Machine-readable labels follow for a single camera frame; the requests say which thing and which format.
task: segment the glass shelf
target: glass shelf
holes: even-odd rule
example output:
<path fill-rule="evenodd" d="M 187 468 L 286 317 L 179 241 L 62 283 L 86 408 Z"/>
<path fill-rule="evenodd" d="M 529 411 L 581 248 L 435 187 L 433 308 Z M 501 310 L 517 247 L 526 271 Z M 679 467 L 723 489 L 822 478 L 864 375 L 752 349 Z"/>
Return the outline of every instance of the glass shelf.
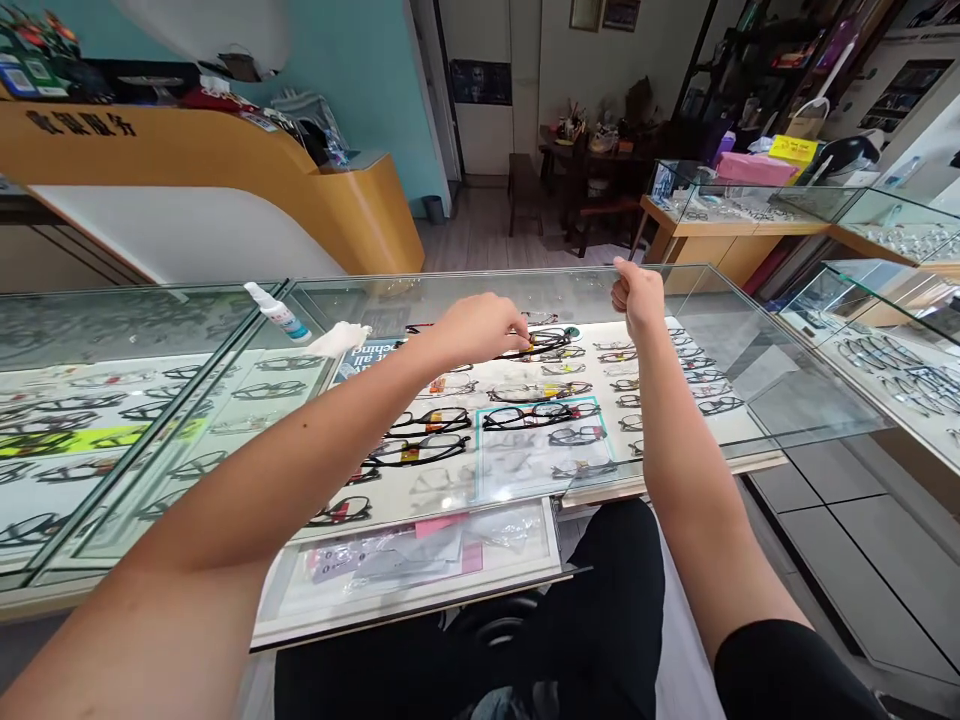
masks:
<path fill-rule="evenodd" d="M 960 260 L 960 218 L 906 197 L 867 188 L 833 218 L 842 230 L 908 264 Z"/>
<path fill-rule="evenodd" d="M 960 473 L 960 286 L 885 260 L 824 265 L 780 319 Z"/>
<path fill-rule="evenodd" d="M 659 269 L 679 361 L 731 462 L 890 424 L 714 269 Z M 458 451 L 413 467 L 377 467 L 368 460 L 328 512 L 352 517 L 367 504 L 372 511 L 356 514 L 351 522 L 307 526 L 288 547 L 316 547 L 344 534 L 525 498 L 586 488 L 613 492 L 618 483 L 635 484 L 643 471 L 642 411 L 631 402 L 637 364 L 630 339 L 622 316 L 610 306 L 617 277 L 612 268 L 586 268 L 297 282 L 284 302 L 315 336 L 338 321 L 361 323 L 372 328 L 365 345 L 337 361 L 314 363 L 279 329 L 257 321 L 256 331 L 235 339 L 207 385 L 185 403 L 179 425 L 144 445 L 136 466 L 62 544 L 36 583 L 108 571 L 157 517 L 230 453 L 392 352 L 408 337 L 408 326 L 433 323 L 456 300 L 487 291 L 511 298 L 536 330 L 562 335 L 575 328 L 573 342 L 561 349 L 564 357 L 495 360 L 438 378 L 409 412 L 433 420 L 438 408 L 462 408 L 470 425 L 457 431 Z M 244 399 L 251 386 L 280 380 L 290 384 L 289 394 Z M 511 394 L 506 385 L 529 386 L 533 394 Z M 558 412 L 569 419 L 546 427 L 486 429 L 495 411 L 529 411 L 543 400 L 567 408 Z M 564 441 L 573 436 L 589 442 Z"/>
<path fill-rule="evenodd" d="M 10 589 L 82 528 L 256 308 L 240 285 L 208 285 L 8 295 L 0 313 L 0 589 Z"/>
<path fill-rule="evenodd" d="M 696 161 L 658 160 L 650 199 L 675 222 L 689 223 L 688 230 L 697 224 L 727 223 L 749 228 L 745 234 L 772 234 L 782 231 L 779 226 L 829 224 L 858 192 L 730 181 Z"/>

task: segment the black sleeve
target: black sleeve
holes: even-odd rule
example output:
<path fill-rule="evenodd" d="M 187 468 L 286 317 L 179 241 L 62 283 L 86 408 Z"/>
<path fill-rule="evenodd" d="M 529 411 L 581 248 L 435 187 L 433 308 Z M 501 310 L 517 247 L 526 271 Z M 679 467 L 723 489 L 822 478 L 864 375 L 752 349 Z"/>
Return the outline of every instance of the black sleeve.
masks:
<path fill-rule="evenodd" d="M 732 632 L 713 674 L 728 720 L 888 717 L 822 637 L 788 620 Z"/>

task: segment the pink tissue box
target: pink tissue box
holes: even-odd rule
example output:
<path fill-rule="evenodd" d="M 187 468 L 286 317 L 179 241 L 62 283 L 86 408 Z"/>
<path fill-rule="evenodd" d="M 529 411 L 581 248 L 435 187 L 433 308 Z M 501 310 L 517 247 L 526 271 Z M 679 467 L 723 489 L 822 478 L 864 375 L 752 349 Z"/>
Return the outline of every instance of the pink tissue box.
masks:
<path fill-rule="evenodd" d="M 717 174 L 731 184 L 780 187 L 790 182 L 799 169 L 766 155 L 721 153 Z"/>

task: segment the human hand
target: human hand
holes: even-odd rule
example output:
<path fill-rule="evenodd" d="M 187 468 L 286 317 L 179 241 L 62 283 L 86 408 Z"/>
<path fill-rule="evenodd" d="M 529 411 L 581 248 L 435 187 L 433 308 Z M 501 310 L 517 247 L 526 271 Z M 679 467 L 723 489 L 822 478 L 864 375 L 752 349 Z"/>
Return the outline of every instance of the human hand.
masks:
<path fill-rule="evenodd" d="M 666 327 L 660 273 L 644 270 L 622 257 L 614 258 L 613 265 L 620 273 L 610 291 L 613 309 L 626 313 L 627 331 L 634 343 L 648 330 Z"/>
<path fill-rule="evenodd" d="M 493 293 L 455 302 L 438 322 L 410 340 L 443 361 L 445 370 L 481 363 L 530 347 L 527 319 L 507 298 Z"/>

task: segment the blue wall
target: blue wall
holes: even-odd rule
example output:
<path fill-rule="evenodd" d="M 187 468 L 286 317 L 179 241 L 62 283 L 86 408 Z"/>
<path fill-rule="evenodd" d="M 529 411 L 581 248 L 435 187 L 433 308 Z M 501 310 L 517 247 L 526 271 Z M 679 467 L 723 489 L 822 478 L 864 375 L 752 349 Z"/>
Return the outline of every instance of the blue wall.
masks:
<path fill-rule="evenodd" d="M 430 136 L 404 2 L 287 0 L 292 26 L 287 66 L 266 83 L 232 85 L 259 104 L 285 85 L 321 93 L 352 147 L 393 156 L 410 209 L 422 217 L 419 198 L 443 195 L 446 177 Z M 181 59 L 110 0 L 27 0 L 21 7 L 57 13 L 88 57 Z"/>

